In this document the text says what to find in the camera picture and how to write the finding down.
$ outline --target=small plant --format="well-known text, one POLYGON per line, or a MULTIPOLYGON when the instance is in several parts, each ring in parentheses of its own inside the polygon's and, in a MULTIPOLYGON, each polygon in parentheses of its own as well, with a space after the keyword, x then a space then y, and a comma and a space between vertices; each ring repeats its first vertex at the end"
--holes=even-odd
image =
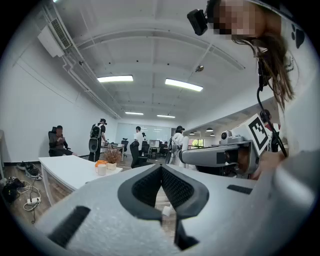
POLYGON ((111 146, 108 146, 108 149, 103 154, 103 157, 108 163, 115 164, 121 161, 122 155, 118 149, 113 149, 111 146))

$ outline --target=orange object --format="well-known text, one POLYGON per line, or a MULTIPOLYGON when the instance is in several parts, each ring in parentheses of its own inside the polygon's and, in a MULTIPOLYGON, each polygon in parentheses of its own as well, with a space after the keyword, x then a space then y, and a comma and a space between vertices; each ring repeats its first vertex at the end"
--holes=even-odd
POLYGON ((98 161, 95 163, 95 167, 98 167, 98 165, 106 165, 107 163, 108 163, 108 161, 98 160, 98 161))

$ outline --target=window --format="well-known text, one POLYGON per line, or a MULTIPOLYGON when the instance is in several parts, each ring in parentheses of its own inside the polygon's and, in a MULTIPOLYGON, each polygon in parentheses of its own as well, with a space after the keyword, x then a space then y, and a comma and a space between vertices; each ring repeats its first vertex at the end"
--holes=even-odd
POLYGON ((203 139, 189 139, 189 149, 198 149, 204 147, 203 139))

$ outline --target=cup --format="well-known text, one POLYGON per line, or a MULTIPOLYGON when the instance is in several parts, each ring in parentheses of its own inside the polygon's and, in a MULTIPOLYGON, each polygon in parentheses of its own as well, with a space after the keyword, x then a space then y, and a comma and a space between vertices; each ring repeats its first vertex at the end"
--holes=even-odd
POLYGON ((106 164, 98 164, 98 168, 95 170, 96 173, 100 176, 105 176, 107 174, 107 165, 106 164))

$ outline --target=fluorescent light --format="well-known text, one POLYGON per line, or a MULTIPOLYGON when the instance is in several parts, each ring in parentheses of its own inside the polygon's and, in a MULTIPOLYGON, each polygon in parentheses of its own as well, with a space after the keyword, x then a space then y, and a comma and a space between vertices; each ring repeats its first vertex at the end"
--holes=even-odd
POLYGON ((136 113, 136 112, 125 112, 127 115, 141 115, 143 116, 143 113, 136 113))
POLYGON ((98 81, 100 83, 109 83, 109 82, 132 82, 134 80, 132 75, 115 75, 115 76, 106 76, 99 77, 98 81))
POLYGON ((162 115, 162 114, 157 114, 156 115, 157 117, 159 118, 176 118, 175 116, 173 115, 162 115))
POLYGON ((167 78, 165 80, 165 84, 169 85, 169 86, 183 87, 183 88, 191 89, 191 90, 194 90, 194 91, 197 91, 197 92, 201 92, 202 89, 203 89, 203 87, 198 86, 198 85, 194 85, 194 84, 187 83, 187 82, 176 81, 176 80, 172 80, 172 79, 169 79, 169 78, 167 78))

